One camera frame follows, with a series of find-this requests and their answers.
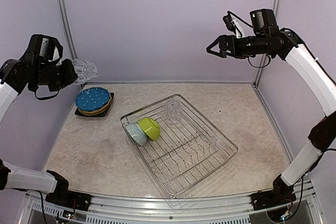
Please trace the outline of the clear glass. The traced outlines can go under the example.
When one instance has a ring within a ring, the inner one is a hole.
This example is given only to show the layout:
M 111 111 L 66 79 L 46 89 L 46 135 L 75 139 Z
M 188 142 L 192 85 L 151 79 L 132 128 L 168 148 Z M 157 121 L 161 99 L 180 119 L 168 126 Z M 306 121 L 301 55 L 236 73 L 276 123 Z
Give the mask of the clear glass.
M 181 114 L 181 105 L 178 100 L 171 99 L 166 101 L 164 105 L 164 120 L 168 125 L 178 123 L 182 118 Z
M 98 67 L 92 62 L 83 59 L 74 59 L 72 60 L 72 64 L 77 74 L 77 79 L 74 81 L 75 85 L 82 85 L 98 76 Z

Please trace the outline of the blue polka dot plate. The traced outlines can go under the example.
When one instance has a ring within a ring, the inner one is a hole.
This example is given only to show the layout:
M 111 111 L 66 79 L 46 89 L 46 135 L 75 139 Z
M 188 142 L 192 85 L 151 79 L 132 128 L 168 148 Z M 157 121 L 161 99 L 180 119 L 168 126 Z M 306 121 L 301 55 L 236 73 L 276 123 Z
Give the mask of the blue polka dot plate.
M 98 110 L 111 100 L 110 92 L 101 87 L 91 87 L 82 90 L 75 99 L 77 108 L 82 111 L 95 111 Z

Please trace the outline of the yellow polka dot plate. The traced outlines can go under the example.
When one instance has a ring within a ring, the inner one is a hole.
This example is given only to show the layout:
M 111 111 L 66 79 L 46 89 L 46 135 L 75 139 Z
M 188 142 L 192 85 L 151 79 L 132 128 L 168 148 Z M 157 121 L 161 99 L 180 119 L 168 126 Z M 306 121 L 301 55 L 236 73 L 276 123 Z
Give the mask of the yellow polka dot plate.
M 108 103 L 98 110 L 94 110 L 94 111 L 84 111 L 84 110 L 81 110 L 81 109 L 78 109 L 78 110 L 79 110 L 79 112 L 81 112 L 84 115 L 89 115 L 89 116 L 96 115 L 96 114 L 99 114 L 99 113 L 107 110 L 107 108 L 111 105 L 112 100 L 113 100 L 113 98 L 112 98 L 112 96 L 110 96 L 110 99 L 109 99 Z

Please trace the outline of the black floral square plate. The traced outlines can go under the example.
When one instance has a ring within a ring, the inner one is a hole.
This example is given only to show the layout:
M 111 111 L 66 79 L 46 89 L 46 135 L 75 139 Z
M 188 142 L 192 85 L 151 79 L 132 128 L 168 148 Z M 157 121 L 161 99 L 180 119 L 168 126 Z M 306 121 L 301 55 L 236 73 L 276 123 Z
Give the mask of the black floral square plate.
M 110 92 L 110 95 L 112 96 L 112 98 L 114 98 L 114 93 L 113 92 Z M 111 105 L 107 108 L 107 110 L 105 110 L 105 111 L 103 111 L 99 114 L 91 115 L 91 116 L 82 114 L 81 112 L 79 112 L 78 108 L 76 108 L 75 115 L 81 116 L 81 117 L 87 117 L 87 118 L 102 118 L 102 117 L 105 117 L 108 114 L 112 104 L 113 104 L 113 100 L 112 100 Z

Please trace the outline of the grey striped bowl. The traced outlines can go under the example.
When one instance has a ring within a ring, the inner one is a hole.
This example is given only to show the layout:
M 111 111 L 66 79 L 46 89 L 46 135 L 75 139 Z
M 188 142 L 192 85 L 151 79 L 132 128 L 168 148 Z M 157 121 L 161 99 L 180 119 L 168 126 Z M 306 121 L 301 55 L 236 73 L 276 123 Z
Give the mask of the grey striped bowl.
M 137 123 L 130 123 L 125 126 L 126 131 L 131 138 L 140 146 L 144 146 L 148 140 L 147 135 L 143 132 Z

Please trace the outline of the green bowl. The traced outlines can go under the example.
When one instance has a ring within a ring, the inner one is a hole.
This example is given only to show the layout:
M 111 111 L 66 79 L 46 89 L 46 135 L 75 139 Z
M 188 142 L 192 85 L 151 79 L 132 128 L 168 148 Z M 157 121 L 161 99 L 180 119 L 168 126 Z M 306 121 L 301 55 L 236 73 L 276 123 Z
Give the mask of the green bowl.
M 159 124 L 152 118 L 144 117 L 138 120 L 137 124 L 142 131 L 151 139 L 156 141 L 161 133 Z

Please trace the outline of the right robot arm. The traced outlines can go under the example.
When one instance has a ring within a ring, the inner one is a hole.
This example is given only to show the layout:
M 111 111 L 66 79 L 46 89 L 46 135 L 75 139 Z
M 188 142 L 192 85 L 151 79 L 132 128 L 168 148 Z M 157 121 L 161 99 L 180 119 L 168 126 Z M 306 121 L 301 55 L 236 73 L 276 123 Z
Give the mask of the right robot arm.
M 292 32 L 276 31 L 270 35 L 242 38 L 220 35 L 206 51 L 221 58 L 246 59 L 263 54 L 279 56 L 297 72 L 318 100 L 324 119 L 313 127 L 304 147 L 280 175 L 283 184 L 294 185 L 335 141 L 335 83 Z

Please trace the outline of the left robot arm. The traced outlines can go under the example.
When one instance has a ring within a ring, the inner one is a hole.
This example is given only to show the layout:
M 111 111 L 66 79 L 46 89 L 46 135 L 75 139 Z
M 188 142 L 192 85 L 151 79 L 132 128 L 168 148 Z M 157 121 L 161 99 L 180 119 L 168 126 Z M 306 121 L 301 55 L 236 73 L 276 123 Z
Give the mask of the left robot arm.
M 34 67 L 21 60 L 7 60 L 1 67 L 1 120 L 27 85 L 33 86 L 31 90 L 34 93 L 39 86 L 48 86 L 51 92 L 58 93 L 77 78 L 69 59 L 59 66 L 50 62 Z M 1 160 L 1 190 L 40 191 L 52 194 L 60 204 L 66 206 L 74 199 L 67 187 L 68 182 L 56 172 L 39 172 Z

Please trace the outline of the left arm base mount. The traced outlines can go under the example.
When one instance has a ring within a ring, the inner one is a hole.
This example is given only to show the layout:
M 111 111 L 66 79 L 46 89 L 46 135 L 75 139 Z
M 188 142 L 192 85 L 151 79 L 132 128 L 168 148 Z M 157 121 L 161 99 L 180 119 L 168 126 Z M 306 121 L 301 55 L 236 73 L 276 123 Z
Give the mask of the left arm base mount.
M 69 182 L 57 172 L 47 170 L 57 181 L 53 193 L 48 193 L 45 200 L 58 206 L 74 210 L 88 211 L 92 196 L 86 193 L 69 190 Z

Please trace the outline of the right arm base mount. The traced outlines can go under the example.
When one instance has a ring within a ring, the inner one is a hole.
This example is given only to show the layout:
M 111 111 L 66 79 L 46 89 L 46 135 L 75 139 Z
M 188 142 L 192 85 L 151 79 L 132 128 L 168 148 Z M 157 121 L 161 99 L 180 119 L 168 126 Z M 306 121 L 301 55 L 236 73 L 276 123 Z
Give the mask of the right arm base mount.
M 251 194 L 250 198 L 254 211 L 283 205 L 297 199 L 293 185 L 288 186 L 282 180 L 281 175 L 273 181 L 272 189 L 257 191 Z

